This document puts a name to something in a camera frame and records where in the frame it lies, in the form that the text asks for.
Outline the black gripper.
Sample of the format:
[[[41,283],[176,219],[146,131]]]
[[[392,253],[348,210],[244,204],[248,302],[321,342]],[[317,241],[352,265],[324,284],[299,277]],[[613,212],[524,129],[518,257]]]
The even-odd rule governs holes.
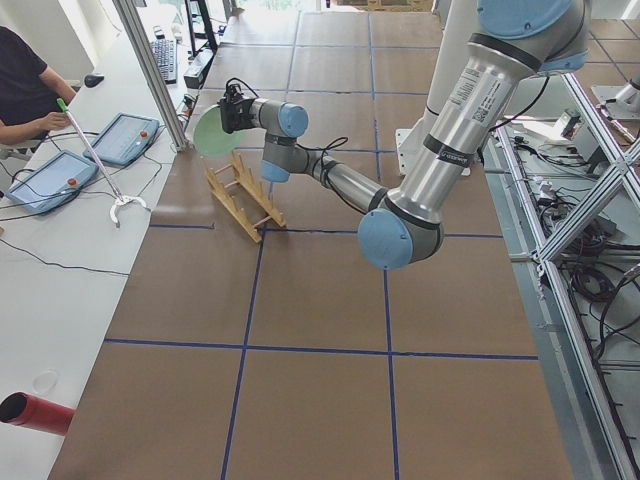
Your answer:
[[[227,134],[254,127],[251,107],[253,98],[223,97],[219,100],[222,129]]]

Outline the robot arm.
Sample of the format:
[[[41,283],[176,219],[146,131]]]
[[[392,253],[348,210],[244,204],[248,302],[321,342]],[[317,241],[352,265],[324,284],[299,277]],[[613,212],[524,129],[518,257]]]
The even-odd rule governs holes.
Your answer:
[[[230,134],[263,129],[263,178],[315,178],[362,213],[357,236],[367,260],[399,269],[440,248],[443,204],[519,83],[584,65],[591,10],[588,1],[453,2],[424,114],[400,145],[408,165],[392,189],[332,159],[326,148],[301,146],[305,109],[261,98],[235,78],[219,103],[222,127]]]
[[[639,74],[631,77],[624,85],[594,85],[591,91],[609,118],[639,119]]]

